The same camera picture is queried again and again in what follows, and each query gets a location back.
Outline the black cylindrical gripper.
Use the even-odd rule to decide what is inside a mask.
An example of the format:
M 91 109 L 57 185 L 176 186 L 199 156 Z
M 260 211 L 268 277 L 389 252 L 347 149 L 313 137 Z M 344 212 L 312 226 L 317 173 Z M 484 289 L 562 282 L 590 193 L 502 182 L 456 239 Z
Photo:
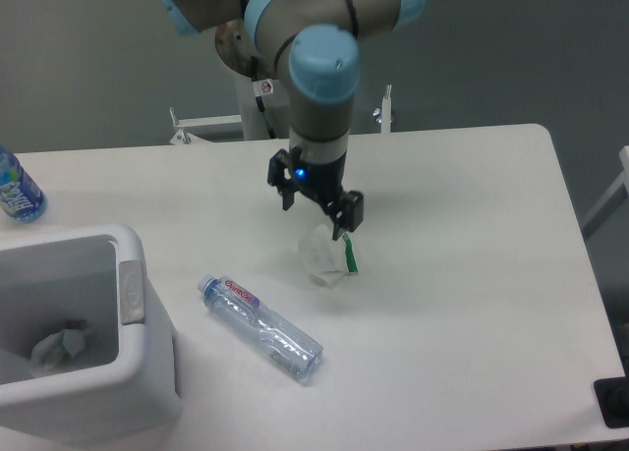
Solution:
M 338 240 L 354 232 L 364 220 L 364 195 L 359 191 L 345 192 L 342 179 L 346 154 L 328 163 L 307 162 L 302 149 L 294 146 L 279 149 L 270 159 L 267 184 L 282 198 L 282 209 L 289 210 L 299 192 L 318 204 L 331 219 L 332 239 Z

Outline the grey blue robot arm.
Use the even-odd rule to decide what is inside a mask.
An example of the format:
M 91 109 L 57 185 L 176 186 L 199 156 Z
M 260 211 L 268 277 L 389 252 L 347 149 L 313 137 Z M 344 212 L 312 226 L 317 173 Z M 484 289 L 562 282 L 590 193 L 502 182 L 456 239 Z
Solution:
M 180 34 L 241 19 L 289 95 L 289 147 L 269 160 L 267 182 L 289 209 L 296 193 L 320 206 L 332 238 L 355 231 L 364 196 L 342 187 L 359 41 L 415 21 L 427 0 L 160 0 Z

